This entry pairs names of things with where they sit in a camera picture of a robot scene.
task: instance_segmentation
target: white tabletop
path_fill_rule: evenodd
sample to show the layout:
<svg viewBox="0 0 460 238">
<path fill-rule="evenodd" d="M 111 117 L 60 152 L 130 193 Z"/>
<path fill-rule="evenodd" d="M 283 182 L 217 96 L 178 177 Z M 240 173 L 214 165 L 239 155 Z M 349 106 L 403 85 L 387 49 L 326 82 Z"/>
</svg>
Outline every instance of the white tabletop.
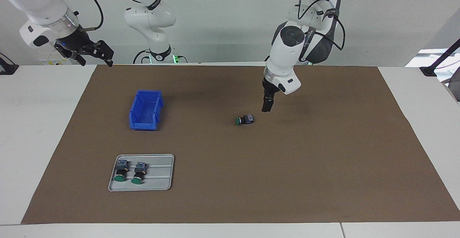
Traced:
<svg viewBox="0 0 460 238">
<path fill-rule="evenodd" d="M 263 63 L 223 65 L 260 66 Z M 0 168 L 0 224 L 3 225 L 0 237 L 61 237 L 63 233 L 66 237 L 114 237 L 131 230 L 128 233 L 136 231 L 159 237 L 342 238 L 342 228 L 347 238 L 419 238 L 439 233 L 442 235 L 438 237 L 459 237 L 460 222 L 17 225 L 94 69 L 93 65 L 22 66 L 13 76 L 0 76 L 0 156 L 2 161 L 26 169 L 12 172 Z M 379 69 L 459 206 L 460 153 L 456 144 L 460 133 L 460 106 L 436 78 L 424 77 L 419 69 Z"/>
</svg>

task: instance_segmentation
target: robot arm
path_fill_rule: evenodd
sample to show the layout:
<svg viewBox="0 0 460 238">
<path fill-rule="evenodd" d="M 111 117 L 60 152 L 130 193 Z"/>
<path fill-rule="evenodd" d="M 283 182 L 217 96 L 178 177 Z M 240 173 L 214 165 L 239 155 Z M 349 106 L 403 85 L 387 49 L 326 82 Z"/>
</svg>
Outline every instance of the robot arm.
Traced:
<svg viewBox="0 0 460 238">
<path fill-rule="evenodd" d="M 22 10 L 29 21 L 21 27 L 20 34 L 30 47 L 39 47 L 56 40 L 54 47 L 66 58 L 81 65 L 82 55 L 90 55 L 113 64 L 113 51 L 102 40 L 94 43 L 87 29 L 79 24 L 77 12 L 72 12 L 63 0 L 9 0 Z"/>
<path fill-rule="evenodd" d="M 162 0 L 138 0 L 140 5 L 125 11 L 126 23 L 141 33 L 147 40 L 151 56 L 158 62 L 173 62 L 167 28 L 176 23 L 176 14 Z"/>
<path fill-rule="evenodd" d="M 263 72 L 263 112 L 271 110 L 276 92 L 281 90 L 287 95 L 301 86 L 294 64 L 320 63 L 327 59 L 332 50 L 340 2 L 312 0 L 312 4 L 306 5 L 299 0 L 289 12 L 289 21 L 279 25 Z"/>
</svg>

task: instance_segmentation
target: black pole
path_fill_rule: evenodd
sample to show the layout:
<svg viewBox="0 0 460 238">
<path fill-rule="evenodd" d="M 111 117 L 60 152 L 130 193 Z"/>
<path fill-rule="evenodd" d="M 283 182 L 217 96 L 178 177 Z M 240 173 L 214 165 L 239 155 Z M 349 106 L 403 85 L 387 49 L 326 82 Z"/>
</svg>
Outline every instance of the black pole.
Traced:
<svg viewBox="0 0 460 238">
<path fill-rule="evenodd" d="M 18 69 L 17 64 L 8 64 L 3 58 L 0 58 L 0 66 L 3 71 L 0 71 L 0 75 L 12 75 Z"/>
<path fill-rule="evenodd" d="M 455 52 L 460 47 L 460 38 L 455 42 L 447 51 L 442 54 L 440 58 L 438 58 L 432 65 L 428 67 L 420 67 L 420 70 L 422 70 L 422 73 L 425 76 L 436 76 L 434 73 L 434 70 L 436 69 L 437 66 L 439 66 L 446 58 L 448 58 L 452 53 Z"/>
</svg>

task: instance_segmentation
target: gray tray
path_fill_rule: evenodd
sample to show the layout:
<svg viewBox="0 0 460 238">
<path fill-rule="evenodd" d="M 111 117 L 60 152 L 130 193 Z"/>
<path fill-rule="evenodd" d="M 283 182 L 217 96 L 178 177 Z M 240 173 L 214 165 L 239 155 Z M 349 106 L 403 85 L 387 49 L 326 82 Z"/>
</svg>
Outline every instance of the gray tray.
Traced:
<svg viewBox="0 0 460 238">
<path fill-rule="evenodd" d="M 126 173 L 126 181 L 114 181 L 115 165 L 118 160 L 128 160 L 129 172 Z M 147 174 L 145 174 L 143 184 L 131 182 L 134 176 L 134 168 L 138 161 L 147 164 Z M 174 155 L 155 154 L 155 155 L 119 155 L 115 159 L 112 176 L 109 182 L 109 191 L 165 191 L 171 187 L 173 180 Z"/>
</svg>

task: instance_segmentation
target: blue plastic container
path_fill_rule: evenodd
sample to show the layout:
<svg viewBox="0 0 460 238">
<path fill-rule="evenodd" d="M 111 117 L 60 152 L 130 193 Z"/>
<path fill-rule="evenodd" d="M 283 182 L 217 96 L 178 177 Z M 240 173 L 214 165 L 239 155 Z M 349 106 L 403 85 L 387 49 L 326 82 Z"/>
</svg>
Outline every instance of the blue plastic container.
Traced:
<svg viewBox="0 0 460 238">
<path fill-rule="evenodd" d="M 156 130 L 163 107 L 161 91 L 139 90 L 129 112 L 129 125 L 134 130 Z"/>
</svg>

